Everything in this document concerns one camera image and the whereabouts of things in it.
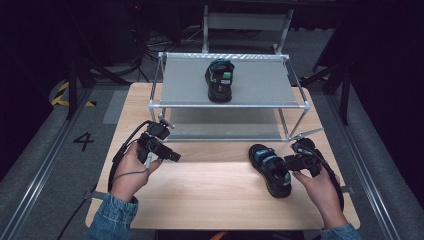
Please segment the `denim sleeve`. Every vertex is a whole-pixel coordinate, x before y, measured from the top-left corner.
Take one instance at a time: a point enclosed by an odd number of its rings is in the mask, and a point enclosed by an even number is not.
[[[107,193],[85,239],[130,239],[130,224],[137,210],[138,200],[135,197],[127,203]]]
[[[346,225],[321,230],[321,237],[325,240],[358,240],[362,239],[358,231],[348,223]]]

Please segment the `blue denim cuff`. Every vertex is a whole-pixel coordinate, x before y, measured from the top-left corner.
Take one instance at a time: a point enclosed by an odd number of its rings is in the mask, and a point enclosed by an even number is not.
[[[345,240],[357,240],[361,239],[361,236],[353,227],[352,224],[348,223],[346,225],[329,228],[321,230],[321,237],[325,240],[333,240],[333,239],[345,239]]]
[[[131,202],[128,203],[106,193],[98,213],[110,221],[130,224],[137,214],[137,210],[137,198],[133,197]]]

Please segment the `wooden table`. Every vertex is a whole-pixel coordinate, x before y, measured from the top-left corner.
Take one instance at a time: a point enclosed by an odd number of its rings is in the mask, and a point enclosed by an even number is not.
[[[112,158],[129,135],[145,120],[151,84],[131,85],[113,137],[96,191],[107,191]],[[298,89],[294,90],[300,97]],[[300,132],[321,127],[315,107],[299,128]],[[284,110],[288,127],[300,112]],[[324,131],[310,135],[336,174],[341,176]],[[167,142],[181,154],[178,163],[164,161],[150,176],[149,183],[137,192],[140,208],[132,228],[197,230],[309,230],[323,227],[321,216],[305,188],[292,178],[292,193],[283,199],[273,198],[265,180],[250,164],[248,149],[257,142]],[[288,142],[261,142],[279,156],[292,155]],[[359,228],[360,222],[348,193],[344,194],[344,213]],[[86,218],[89,226],[101,201],[91,203]]]

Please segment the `yellow and black tape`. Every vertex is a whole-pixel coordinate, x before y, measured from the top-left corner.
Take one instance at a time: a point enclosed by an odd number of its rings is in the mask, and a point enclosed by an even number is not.
[[[69,82],[67,79],[63,81],[62,86],[60,86],[59,90],[56,93],[56,96],[52,100],[52,105],[60,105],[60,106],[69,106],[69,101],[61,100],[63,93],[65,93],[66,89],[69,87]],[[97,105],[96,101],[88,101],[85,106],[86,107],[95,107]]]

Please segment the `shoe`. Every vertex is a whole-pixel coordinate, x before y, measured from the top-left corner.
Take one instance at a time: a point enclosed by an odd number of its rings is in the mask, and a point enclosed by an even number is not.
[[[255,144],[249,149],[252,166],[262,174],[269,193],[275,198],[285,198],[291,193],[291,176],[284,160],[277,156],[274,149]]]
[[[231,101],[231,84],[233,83],[234,65],[228,59],[211,62],[205,73],[209,86],[208,97],[212,102]]]

